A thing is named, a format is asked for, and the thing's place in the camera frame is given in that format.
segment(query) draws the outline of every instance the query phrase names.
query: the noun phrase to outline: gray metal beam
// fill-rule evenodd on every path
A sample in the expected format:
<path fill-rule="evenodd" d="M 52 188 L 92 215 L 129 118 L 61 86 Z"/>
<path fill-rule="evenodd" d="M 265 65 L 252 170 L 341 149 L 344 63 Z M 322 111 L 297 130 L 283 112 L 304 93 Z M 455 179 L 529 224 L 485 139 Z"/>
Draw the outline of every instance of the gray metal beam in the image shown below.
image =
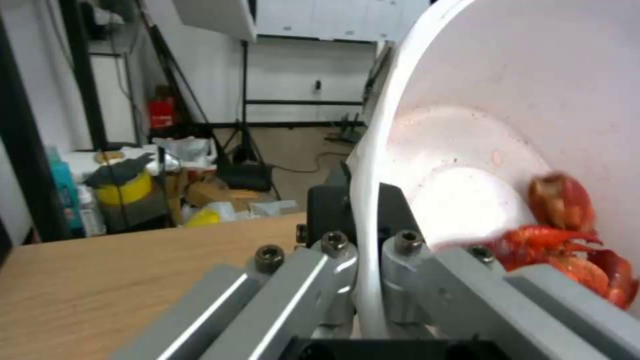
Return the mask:
<path fill-rule="evenodd" d="M 528 266 L 506 280 L 611 359 L 640 359 L 640 323 L 552 267 Z"/>
<path fill-rule="evenodd" d="M 197 359 L 258 289 L 243 270 L 217 265 L 113 359 Z"/>
<path fill-rule="evenodd" d="M 515 359 L 606 358 L 462 249 L 429 255 L 412 278 L 416 302 L 452 338 L 493 340 Z"/>
<path fill-rule="evenodd" d="M 334 260 L 298 249 L 201 359 L 277 359 L 294 336 L 309 337 L 335 296 Z"/>

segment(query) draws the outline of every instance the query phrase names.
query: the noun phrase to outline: floor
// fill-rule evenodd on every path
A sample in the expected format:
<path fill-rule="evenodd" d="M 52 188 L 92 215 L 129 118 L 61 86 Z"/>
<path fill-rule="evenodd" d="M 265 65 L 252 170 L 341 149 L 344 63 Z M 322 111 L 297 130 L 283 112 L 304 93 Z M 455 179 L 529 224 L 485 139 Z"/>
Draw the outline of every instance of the floor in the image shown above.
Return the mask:
<path fill-rule="evenodd" d="M 232 130 L 216 130 L 220 141 L 225 142 Z M 337 152 L 345 156 L 324 155 L 319 157 L 320 167 L 313 174 L 299 174 L 275 168 L 273 181 L 283 200 L 295 200 L 301 211 L 307 208 L 307 190 L 325 181 L 329 171 L 339 166 L 339 161 L 353 149 L 352 145 L 333 143 L 324 139 L 337 129 L 330 127 L 251 128 L 251 134 L 266 163 L 295 170 L 315 170 L 316 157 L 322 152 Z"/>

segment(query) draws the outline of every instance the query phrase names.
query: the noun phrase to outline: red box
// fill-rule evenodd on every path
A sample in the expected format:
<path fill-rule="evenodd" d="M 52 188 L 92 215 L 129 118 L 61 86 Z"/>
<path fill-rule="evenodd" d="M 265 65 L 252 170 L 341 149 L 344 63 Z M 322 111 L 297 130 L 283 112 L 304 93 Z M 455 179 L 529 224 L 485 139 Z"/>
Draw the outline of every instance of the red box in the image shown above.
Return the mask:
<path fill-rule="evenodd" d="M 173 125 L 173 99 L 153 100 L 149 102 L 148 106 L 152 129 Z"/>

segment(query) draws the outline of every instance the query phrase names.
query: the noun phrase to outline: wooden tabletop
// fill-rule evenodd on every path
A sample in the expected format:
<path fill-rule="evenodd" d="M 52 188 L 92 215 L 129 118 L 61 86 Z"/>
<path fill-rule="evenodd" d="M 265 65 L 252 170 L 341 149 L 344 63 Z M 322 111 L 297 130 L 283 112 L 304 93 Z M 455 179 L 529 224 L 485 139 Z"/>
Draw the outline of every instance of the wooden tabletop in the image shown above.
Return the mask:
<path fill-rule="evenodd" d="M 215 263 L 291 251 L 304 214 L 27 245 L 0 269 L 0 359 L 105 359 Z"/>

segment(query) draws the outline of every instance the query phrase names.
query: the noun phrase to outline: yellow bucket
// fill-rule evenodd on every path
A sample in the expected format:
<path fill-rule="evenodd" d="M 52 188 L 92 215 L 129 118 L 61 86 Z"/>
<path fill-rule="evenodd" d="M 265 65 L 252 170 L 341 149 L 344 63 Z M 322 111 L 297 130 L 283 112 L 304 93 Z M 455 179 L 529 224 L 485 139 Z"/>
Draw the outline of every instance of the yellow bucket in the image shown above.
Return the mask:
<path fill-rule="evenodd" d="M 131 204 L 146 196 L 153 187 L 151 175 L 143 170 L 135 178 L 129 180 L 122 186 L 120 186 L 120 193 L 122 194 L 122 203 Z M 118 187 L 115 185 L 101 186 L 97 191 L 98 200 L 105 205 L 120 205 L 120 196 L 118 194 Z"/>

